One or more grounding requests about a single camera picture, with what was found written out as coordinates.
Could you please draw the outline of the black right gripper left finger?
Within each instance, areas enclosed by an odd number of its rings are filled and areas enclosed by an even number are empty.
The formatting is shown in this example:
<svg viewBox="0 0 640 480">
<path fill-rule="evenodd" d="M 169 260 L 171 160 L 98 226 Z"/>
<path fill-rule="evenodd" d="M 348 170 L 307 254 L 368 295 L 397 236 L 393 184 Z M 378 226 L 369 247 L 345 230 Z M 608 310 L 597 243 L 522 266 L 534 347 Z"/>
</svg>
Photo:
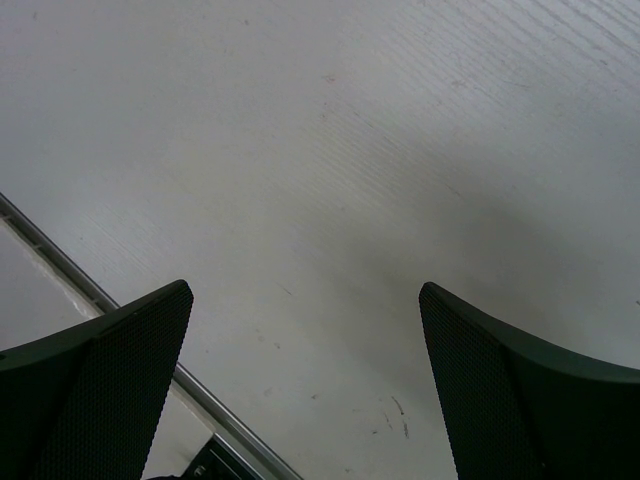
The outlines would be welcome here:
<svg viewBox="0 0 640 480">
<path fill-rule="evenodd" d="M 2 478 L 141 478 L 192 304 L 178 280 L 2 351 Z"/>
</svg>

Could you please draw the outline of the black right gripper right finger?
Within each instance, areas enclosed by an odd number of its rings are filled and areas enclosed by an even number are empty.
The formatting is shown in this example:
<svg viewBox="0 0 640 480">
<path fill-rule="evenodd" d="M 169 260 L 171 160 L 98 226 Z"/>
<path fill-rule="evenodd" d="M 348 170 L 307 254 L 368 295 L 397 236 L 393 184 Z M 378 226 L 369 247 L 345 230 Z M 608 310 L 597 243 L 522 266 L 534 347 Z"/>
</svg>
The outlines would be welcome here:
<svg viewBox="0 0 640 480">
<path fill-rule="evenodd" d="M 556 346 L 432 282 L 419 306 L 458 478 L 638 478 L 638 370 Z"/>
</svg>

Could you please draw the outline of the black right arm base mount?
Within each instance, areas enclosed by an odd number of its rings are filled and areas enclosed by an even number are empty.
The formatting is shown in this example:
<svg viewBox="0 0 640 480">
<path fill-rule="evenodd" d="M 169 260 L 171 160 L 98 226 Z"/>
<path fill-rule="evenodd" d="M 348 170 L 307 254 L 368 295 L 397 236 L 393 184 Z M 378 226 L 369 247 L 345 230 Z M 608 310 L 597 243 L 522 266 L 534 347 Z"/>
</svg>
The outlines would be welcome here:
<svg viewBox="0 0 640 480">
<path fill-rule="evenodd" d="M 216 437 L 206 442 L 179 479 L 242 479 L 241 466 Z"/>
</svg>

